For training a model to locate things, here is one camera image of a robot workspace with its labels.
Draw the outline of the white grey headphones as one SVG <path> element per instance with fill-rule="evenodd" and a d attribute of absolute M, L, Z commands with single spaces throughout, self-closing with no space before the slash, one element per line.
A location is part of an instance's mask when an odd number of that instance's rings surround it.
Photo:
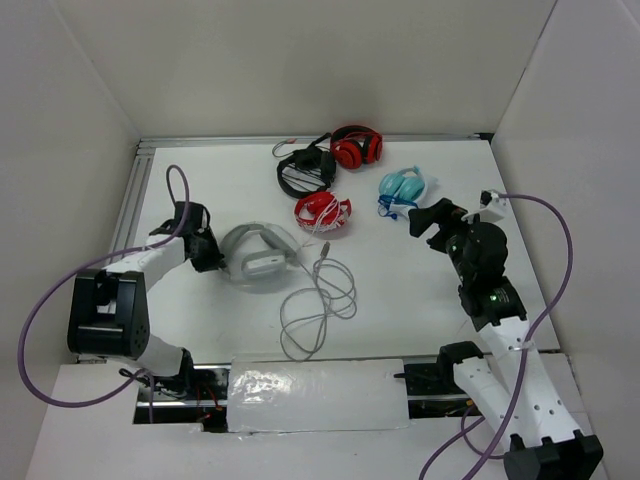
<path fill-rule="evenodd" d="M 242 253 L 240 247 L 249 238 L 258 237 L 265 249 Z M 299 265 L 300 244 L 281 226 L 266 222 L 248 222 L 231 229 L 219 243 L 227 279 L 251 285 L 284 275 Z"/>

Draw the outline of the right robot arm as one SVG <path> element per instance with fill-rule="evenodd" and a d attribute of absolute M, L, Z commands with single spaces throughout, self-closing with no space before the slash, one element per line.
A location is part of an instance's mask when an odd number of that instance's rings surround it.
<path fill-rule="evenodd" d="M 443 198 L 408 213 L 415 238 L 437 226 L 427 244 L 451 260 L 461 305 L 490 351 L 484 355 L 472 341 L 441 347 L 436 379 L 448 392 L 466 393 L 494 432 L 466 478 L 502 448 L 510 479 L 589 479 L 603 458 L 601 442 L 569 413 L 534 342 L 552 308 L 530 321 L 505 274 L 507 237 L 497 223 L 511 198 L 485 191 L 476 211 Z"/>

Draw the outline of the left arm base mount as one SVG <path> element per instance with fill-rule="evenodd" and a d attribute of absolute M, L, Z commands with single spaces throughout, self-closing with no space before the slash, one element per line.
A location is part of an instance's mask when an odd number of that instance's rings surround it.
<path fill-rule="evenodd" d="M 227 433 L 230 364 L 196 365 L 195 385 L 176 393 L 160 382 L 151 392 L 148 378 L 137 380 L 134 425 L 196 424 L 210 433 Z"/>

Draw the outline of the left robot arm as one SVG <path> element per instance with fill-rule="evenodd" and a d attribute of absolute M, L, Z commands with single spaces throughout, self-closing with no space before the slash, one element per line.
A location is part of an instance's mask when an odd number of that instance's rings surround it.
<path fill-rule="evenodd" d="M 144 246 L 75 277 L 67 344 L 71 352 L 111 358 L 143 369 L 176 399 L 196 390 L 189 351 L 151 333 L 147 294 L 166 274 L 190 263 L 198 273 L 226 266 L 199 203 L 175 204 L 174 217 L 152 230 Z"/>

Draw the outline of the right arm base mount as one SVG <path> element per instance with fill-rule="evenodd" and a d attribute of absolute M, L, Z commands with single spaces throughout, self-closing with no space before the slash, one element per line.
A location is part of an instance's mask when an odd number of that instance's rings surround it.
<path fill-rule="evenodd" d="M 471 398 L 444 379 L 434 358 L 405 359 L 393 378 L 405 385 L 412 420 L 461 417 L 468 409 L 479 414 Z"/>

